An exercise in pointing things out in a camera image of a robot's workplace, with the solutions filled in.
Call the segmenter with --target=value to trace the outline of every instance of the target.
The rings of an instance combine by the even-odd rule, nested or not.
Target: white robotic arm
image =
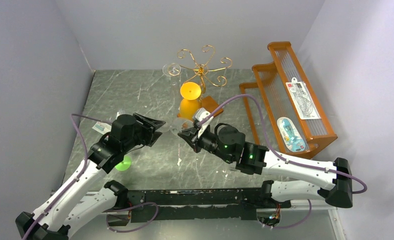
[[[203,108],[200,109],[195,116],[196,123],[209,114]],[[195,123],[194,127],[178,135],[195,152],[205,149],[228,164],[236,163],[236,169],[245,174],[280,175],[297,179],[288,182],[263,182],[262,188],[259,189],[264,200],[274,205],[288,200],[325,200],[326,203],[336,207],[352,207],[350,179],[338,177],[331,171],[320,171],[288,163],[293,161],[306,166],[346,171],[351,174],[345,159],[321,162],[281,154],[281,157],[287,160],[283,161],[266,147],[245,142],[245,135],[228,124],[218,124],[214,133],[210,132],[211,119],[201,126]],[[23,212],[17,217],[16,225],[20,235],[23,237],[28,229],[32,229],[26,239],[67,240],[101,212],[114,206],[119,207],[119,203],[128,204],[128,190],[116,181],[108,182],[93,197],[87,198],[84,202],[80,201],[93,184],[104,178],[134,146],[140,144],[152,146],[161,135],[156,130],[163,124],[162,121],[137,114],[119,116],[113,123],[112,132],[104,135],[91,147],[89,159],[81,162],[75,173],[48,201],[33,213]],[[217,133],[221,125],[225,127]],[[83,174],[77,177],[77,173],[81,172],[84,166]]]

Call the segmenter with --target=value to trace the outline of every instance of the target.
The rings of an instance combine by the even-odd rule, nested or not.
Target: green disc
[[[130,167],[131,163],[132,161],[130,156],[124,156],[123,161],[121,161],[118,165],[116,165],[115,168],[121,172],[126,171]]]

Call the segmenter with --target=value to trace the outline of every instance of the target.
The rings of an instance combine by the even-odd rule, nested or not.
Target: small white card
[[[101,133],[101,134],[106,134],[109,131],[111,131],[111,125],[109,124],[105,124],[103,122],[97,122],[96,124],[94,124],[94,126],[92,127],[92,129],[94,129],[95,131]]]

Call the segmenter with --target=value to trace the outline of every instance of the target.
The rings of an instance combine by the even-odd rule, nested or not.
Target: gray marble table
[[[213,72],[208,77],[216,81],[221,74],[225,75],[228,83],[223,87],[208,83],[205,93],[205,96],[211,95],[218,103],[240,94],[240,83],[255,81],[253,72],[249,69],[228,69],[225,72]],[[183,83],[191,76],[192,72],[182,71],[180,76],[173,78]],[[173,101],[169,93],[169,78],[165,77],[161,70],[99,70],[95,73],[83,114],[97,119],[113,119],[117,111],[123,109],[129,114],[139,113],[166,120],[169,124],[178,113],[179,106],[178,101]],[[251,89],[249,93],[261,99],[256,89]],[[250,103],[250,106],[256,109],[253,103]],[[254,119],[260,122],[258,116],[254,115]],[[94,123],[82,119],[79,126],[88,148],[101,137],[100,133],[92,129]],[[226,105],[224,112],[212,121],[212,127],[217,123],[233,125],[246,135],[246,141],[254,142],[241,99]],[[277,143],[274,141],[272,128],[270,125],[267,128],[275,148]],[[144,147],[129,155],[132,165],[128,170],[113,169],[105,179],[96,182],[91,191],[98,191],[109,180],[116,180],[131,190],[148,190],[260,187],[264,180],[282,179],[280,176],[246,175],[239,171],[230,171],[228,168],[232,164],[226,164],[205,151],[194,153],[184,140],[169,130],[153,147]],[[76,137],[65,172],[65,181],[82,159],[82,145]]]

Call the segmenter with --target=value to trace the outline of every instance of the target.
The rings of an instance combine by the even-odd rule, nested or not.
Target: orange disc
[[[181,87],[181,95],[186,100],[196,100],[201,95],[201,88],[195,82],[186,82]]]

